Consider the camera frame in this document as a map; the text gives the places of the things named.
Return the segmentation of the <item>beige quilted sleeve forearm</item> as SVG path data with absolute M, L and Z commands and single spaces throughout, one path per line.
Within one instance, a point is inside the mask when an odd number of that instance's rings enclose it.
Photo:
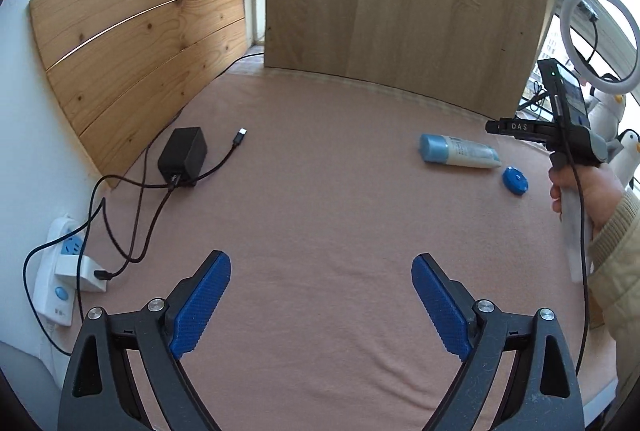
M 627 191 L 588 247 L 594 265 L 588 285 L 616 344 L 614 411 L 639 379 L 639 250 L 639 199 Z

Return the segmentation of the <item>person's right hand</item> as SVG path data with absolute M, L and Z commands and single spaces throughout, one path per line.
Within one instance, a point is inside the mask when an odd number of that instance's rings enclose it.
M 592 235 L 597 236 L 614 214 L 620 200 L 623 199 L 625 189 L 606 163 L 602 163 L 597 168 L 577 165 L 573 169 L 565 165 L 562 169 L 550 169 L 550 197 L 552 210 L 555 213 L 563 212 L 562 189 L 577 189 L 575 176 L 578 176 L 582 186 L 582 199 L 584 199 L 586 214 L 592 223 Z

